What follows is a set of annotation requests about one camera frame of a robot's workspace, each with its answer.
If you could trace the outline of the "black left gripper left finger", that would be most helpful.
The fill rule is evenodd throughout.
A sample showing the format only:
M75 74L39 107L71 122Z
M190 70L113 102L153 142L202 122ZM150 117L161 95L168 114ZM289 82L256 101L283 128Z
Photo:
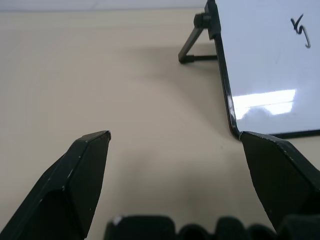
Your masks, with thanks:
M111 133L83 135L38 179L0 240L84 240L100 198Z

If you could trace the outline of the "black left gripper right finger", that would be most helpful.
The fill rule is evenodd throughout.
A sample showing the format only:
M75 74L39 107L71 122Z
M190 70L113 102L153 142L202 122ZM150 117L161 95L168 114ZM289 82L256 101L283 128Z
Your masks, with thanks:
M276 231L288 216L320 215L320 170L287 140L250 131L240 140L254 189Z

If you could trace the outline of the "black-framed whiteboard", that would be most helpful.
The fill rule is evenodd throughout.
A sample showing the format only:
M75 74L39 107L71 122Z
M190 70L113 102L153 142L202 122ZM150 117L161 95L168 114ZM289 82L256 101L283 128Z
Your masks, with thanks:
M230 129L320 135L320 0L215 0Z

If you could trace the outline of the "black whiteboard stand leg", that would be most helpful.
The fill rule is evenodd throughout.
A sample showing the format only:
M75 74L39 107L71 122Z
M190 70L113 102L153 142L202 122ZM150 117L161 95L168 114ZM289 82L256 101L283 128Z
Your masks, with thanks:
M212 14L209 11L197 13L194 16L194 28L178 53L178 61L181 64L188 64L198 61L216 61L218 59L217 55L188 55L188 52L194 46L202 32L211 27L212 18Z

